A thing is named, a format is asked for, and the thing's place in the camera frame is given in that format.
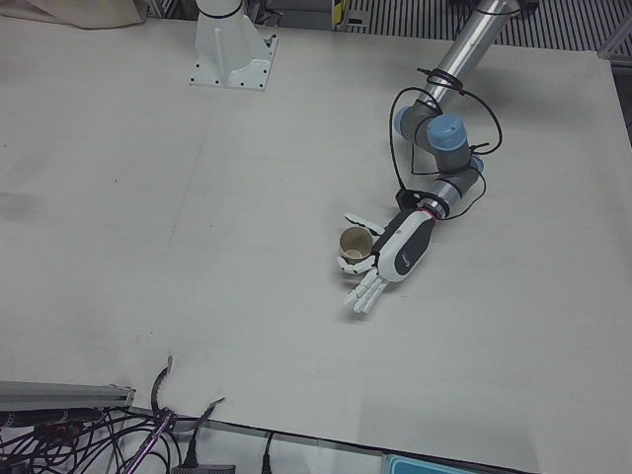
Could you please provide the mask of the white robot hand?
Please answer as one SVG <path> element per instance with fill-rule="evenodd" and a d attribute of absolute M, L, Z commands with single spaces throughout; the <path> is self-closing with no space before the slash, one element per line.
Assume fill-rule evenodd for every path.
<path fill-rule="evenodd" d="M 365 257 L 353 263 L 337 258 L 345 274 L 361 276 L 343 304 L 354 313 L 368 313 L 389 283 L 407 278 L 426 253 L 435 227 L 435 217 L 425 209 L 400 211 L 388 224 L 380 226 L 352 213 L 344 218 L 371 237 Z"/>

